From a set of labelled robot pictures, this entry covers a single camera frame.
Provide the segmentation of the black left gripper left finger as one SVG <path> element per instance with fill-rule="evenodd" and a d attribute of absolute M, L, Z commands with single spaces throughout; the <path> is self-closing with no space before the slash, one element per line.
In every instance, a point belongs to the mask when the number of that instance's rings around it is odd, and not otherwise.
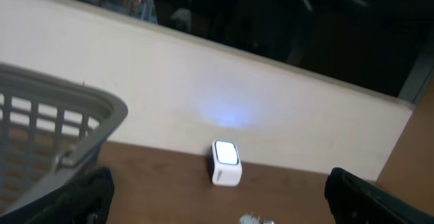
<path fill-rule="evenodd" d="M 1 224 L 105 224 L 115 192 L 111 171 L 98 168 L 1 217 Z"/>

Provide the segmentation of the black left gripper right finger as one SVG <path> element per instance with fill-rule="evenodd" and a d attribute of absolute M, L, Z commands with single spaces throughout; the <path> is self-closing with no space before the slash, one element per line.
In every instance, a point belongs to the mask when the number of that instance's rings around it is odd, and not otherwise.
<path fill-rule="evenodd" d="M 324 196 L 336 224 L 433 224 L 433 216 L 342 168 L 332 169 Z"/>

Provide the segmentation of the blue mouthwash bottle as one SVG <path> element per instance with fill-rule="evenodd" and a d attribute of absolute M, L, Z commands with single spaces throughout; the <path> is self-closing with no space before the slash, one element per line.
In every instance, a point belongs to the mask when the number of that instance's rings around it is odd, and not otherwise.
<path fill-rule="evenodd" d="M 271 219 L 262 219 L 259 215 L 250 213 L 244 214 L 239 218 L 239 224 L 276 224 Z"/>

